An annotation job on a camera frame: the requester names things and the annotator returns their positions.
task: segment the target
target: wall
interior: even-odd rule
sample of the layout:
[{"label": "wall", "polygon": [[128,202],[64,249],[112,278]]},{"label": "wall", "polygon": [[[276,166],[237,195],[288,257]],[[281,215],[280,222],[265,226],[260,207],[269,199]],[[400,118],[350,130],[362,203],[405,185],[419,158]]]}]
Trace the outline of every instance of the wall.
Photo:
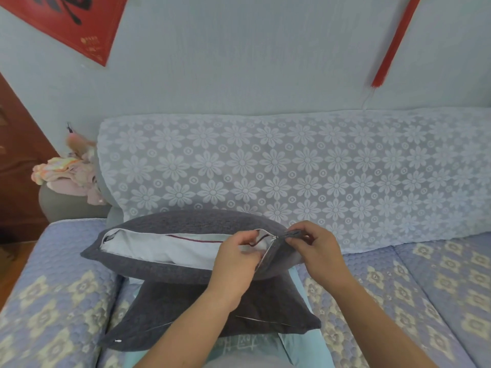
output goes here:
[{"label": "wall", "polygon": [[[129,0],[106,68],[0,8],[0,72],[46,136],[122,114],[361,108],[407,0]],[[491,105],[491,0],[422,0],[368,108]]]}]

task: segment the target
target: door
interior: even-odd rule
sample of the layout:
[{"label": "door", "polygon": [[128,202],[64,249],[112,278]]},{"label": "door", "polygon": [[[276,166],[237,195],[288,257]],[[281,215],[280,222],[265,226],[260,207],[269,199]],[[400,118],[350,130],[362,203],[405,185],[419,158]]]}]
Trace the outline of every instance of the door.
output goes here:
[{"label": "door", "polygon": [[57,153],[0,74],[0,243],[37,240],[48,222],[32,167]]}]

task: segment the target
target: hanging red tassel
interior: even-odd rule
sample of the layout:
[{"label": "hanging red tassel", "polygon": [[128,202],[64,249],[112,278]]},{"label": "hanging red tassel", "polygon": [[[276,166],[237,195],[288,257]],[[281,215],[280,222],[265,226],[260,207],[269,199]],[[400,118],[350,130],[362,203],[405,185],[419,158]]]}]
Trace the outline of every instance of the hanging red tassel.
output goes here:
[{"label": "hanging red tassel", "polygon": [[396,55],[397,49],[401,44],[402,38],[404,37],[406,30],[408,29],[409,23],[411,22],[412,16],[416,11],[419,2],[420,0],[410,0],[408,5],[406,6],[406,10],[404,11],[401,21],[399,22],[399,25],[397,26],[397,30],[394,35],[394,38],[392,39],[389,49],[385,54],[384,60],[382,61],[382,64],[380,65],[380,68],[378,69],[377,74],[373,79],[371,85],[372,88],[379,88],[384,83],[385,77],[389,72],[390,65],[392,64],[392,60]]}]

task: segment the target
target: wooden floor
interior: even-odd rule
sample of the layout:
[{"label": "wooden floor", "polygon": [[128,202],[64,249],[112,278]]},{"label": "wooden floor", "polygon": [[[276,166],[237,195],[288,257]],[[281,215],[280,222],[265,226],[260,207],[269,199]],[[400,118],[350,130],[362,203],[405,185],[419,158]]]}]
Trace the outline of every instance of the wooden floor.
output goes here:
[{"label": "wooden floor", "polygon": [[21,275],[36,241],[0,245],[0,310]]}]

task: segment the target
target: white inner fabric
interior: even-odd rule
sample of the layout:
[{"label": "white inner fabric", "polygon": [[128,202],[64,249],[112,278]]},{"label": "white inner fabric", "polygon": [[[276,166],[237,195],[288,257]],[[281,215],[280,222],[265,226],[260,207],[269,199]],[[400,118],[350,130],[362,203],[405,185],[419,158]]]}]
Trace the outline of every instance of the white inner fabric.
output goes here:
[{"label": "white inner fabric", "polygon": [[[255,246],[241,245],[243,252],[267,251],[271,247],[274,236],[263,229],[258,231],[259,242]],[[101,250],[136,260],[212,270],[220,244],[229,237],[224,234],[148,234],[115,228],[104,235]]]}]

